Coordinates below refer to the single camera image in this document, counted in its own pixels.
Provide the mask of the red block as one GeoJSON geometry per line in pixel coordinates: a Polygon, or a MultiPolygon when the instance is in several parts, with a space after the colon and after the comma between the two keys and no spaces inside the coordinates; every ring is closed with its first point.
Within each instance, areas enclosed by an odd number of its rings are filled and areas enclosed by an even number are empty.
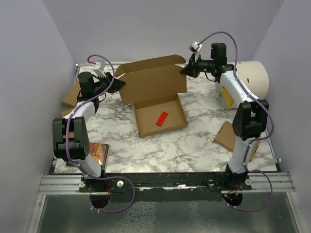
{"type": "Polygon", "coordinates": [[[168,116],[168,113],[163,111],[160,115],[160,117],[158,118],[157,122],[156,122],[156,125],[161,127],[165,121],[165,119],[167,118],[168,116]]]}

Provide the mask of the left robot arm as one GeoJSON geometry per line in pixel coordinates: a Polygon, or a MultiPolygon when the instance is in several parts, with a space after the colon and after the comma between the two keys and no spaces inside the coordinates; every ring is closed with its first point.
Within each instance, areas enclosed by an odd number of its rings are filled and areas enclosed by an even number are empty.
{"type": "Polygon", "coordinates": [[[52,121],[53,152],[57,159],[71,163],[84,178],[91,179],[92,188],[100,192],[106,189],[107,179],[103,176],[103,166],[90,154],[86,123],[98,111],[99,96],[120,91],[126,82],[109,72],[97,77],[85,71],[78,75],[78,84],[76,107],[65,117],[52,121]]]}

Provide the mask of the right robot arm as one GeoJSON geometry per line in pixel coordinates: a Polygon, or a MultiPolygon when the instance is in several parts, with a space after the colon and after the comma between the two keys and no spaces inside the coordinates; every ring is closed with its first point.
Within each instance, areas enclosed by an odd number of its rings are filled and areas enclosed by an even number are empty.
{"type": "Polygon", "coordinates": [[[229,64],[226,56],[226,44],[211,44],[211,59],[201,58],[199,42],[192,42],[189,49],[192,55],[181,74],[198,77],[200,73],[211,74],[215,81],[222,84],[233,98],[237,111],[232,128],[236,136],[231,160],[226,165],[224,186],[234,190],[240,186],[248,175],[247,164],[254,147],[254,142],[265,131],[267,125],[267,100],[260,100],[251,94],[250,89],[242,82],[235,64],[229,64]]]}

